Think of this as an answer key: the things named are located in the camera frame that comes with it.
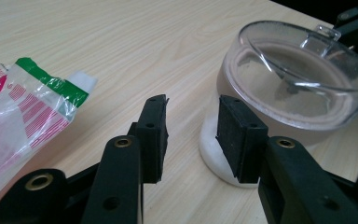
transparent bowl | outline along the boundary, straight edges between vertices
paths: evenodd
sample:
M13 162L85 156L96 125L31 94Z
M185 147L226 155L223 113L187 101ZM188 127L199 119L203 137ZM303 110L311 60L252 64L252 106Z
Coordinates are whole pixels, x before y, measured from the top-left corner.
M268 125L314 148L358 114L358 55L337 42L340 33L280 21L257 21L238 33L221 66L202 125L200 152L227 182L238 183L215 139L218 98L243 100Z

screw hole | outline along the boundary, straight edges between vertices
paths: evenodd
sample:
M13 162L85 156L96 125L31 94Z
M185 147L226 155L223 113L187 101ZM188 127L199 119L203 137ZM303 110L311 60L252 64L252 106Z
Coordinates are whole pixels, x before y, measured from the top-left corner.
M107 211L113 211L120 205L120 199L117 197L110 197L103 201L103 208Z
M322 198L319 199L319 203L321 203L324 207L337 211L339 209L339 204L332 200L327 195L324 195Z
M28 182L25 184L25 188L31 191L40 190L50 185L52 181L53 175L49 173L35 175L30 180L28 180Z
M296 146L296 144L288 139L278 139L277 144L280 147L287 147L287 148L293 148Z
M116 140L115 146L116 147L128 147L131 144L131 140L128 138L121 138Z

